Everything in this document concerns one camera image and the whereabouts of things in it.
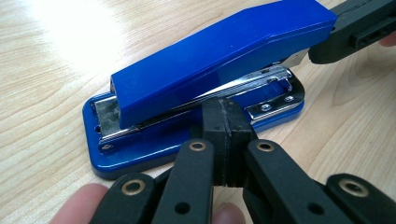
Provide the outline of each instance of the wooden table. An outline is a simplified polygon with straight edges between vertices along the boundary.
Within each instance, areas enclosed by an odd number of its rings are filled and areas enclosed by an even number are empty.
[[[111,185],[91,170],[81,116],[111,74],[266,2],[1,1],[0,222],[44,223],[84,184]],[[350,173],[396,199],[396,49],[374,44],[339,63],[305,58],[292,70],[305,86],[304,111],[260,138],[322,183]],[[215,188],[215,208],[223,202],[246,212],[241,189]]]

